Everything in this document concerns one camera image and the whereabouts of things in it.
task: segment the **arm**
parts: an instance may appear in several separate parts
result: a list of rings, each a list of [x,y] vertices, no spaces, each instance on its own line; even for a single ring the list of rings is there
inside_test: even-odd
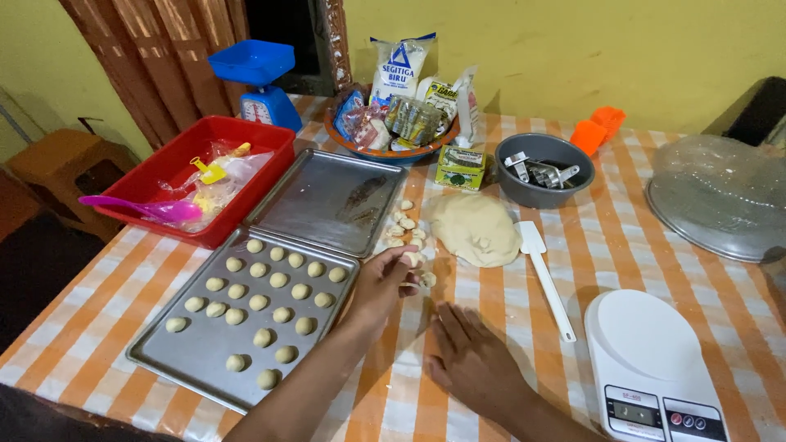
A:
[[[522,442],[606,440],[530,388],[505,344],[476,311],[442,302],[437,312],[431,328],[442,357],[429,356],[426,371],[456,399]]]
[[[301,442],[310,440],[333,399],[371,344],[379,338],[399,297],[417,289],[404,252],[388,249],[363,266],[352,303],[341,323],[311,349],[295,369],[253,407],[224,442]]]

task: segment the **gray bowl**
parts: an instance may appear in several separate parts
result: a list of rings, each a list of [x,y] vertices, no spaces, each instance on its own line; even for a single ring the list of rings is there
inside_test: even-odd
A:
[[[533,160],[554,160],[578,166],[578,174],[570,179],[575,187],[553,190],[522,181],[503,164],[505,158],[519,152],[524,152]],[[570,142],[552,135],[513,135],[497,145],[494,157],[497,161],[497,177],[502,190],[508,195],[508,198],[527,207],[557,208],[571,195],[589,186],[595,178],[595,166],[587,154]]]

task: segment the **orange and white checkered tablecloth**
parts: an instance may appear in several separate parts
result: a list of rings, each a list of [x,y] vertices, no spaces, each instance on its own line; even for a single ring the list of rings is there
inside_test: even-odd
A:
[[[305,127],[295,141],[344,151],[329,139],[322,115],[330,100],[293,96]],[[521,132],[569,138],[572,125],[485,115],[487,152]],[[517,219],[535,221],[548,247],[554,284],[578,341],[562,342],[531,263],[519,256],[497,268],[457,261],[433,238],[424,250],[439,284],[404,300],[382,338],[333,401],[314,440],[491,442],[511,436],[479,419],[422,374],[436,352],[428,323],[432,300],[478,308],[506,335],[527,380],[574,419],[599,419],[583,315],[609,289],[638,289],[682,313],[698,335],[732,440],[786,440],[786,327],[758,267],[689,244],[649,211],[642,193],[655,149],[678,135],[621,130],[595,157],[588,190],[558,210],[523,208],[498,185]],[[403,195],[420,202],[454,192],[434,183],[436,157],[414,165]],[[384,247],[380,243],[377,252]],[[127,227],[0,356],[0,382],[49,400],[130,422],[187,441],[218,441],[241,418],[233,411],[128,362],[131,339],[208,257],[198,249]]]

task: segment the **blue kitchen scale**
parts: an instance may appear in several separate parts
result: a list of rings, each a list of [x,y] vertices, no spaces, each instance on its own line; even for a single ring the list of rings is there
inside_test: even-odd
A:
[[[256,91],[241,95],[243,120],[303,128],[287,94],[271,83],[295,67],[295,48],[280,43],[244,40],[208,57],[215,76],[226,81],[250,84]]]

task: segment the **small green box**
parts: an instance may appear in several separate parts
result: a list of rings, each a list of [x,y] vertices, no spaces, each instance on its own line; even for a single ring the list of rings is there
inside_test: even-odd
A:
[[[443,186],[479,190],[485,171],[485,153],[446,145],[439,153],[435,181]]]

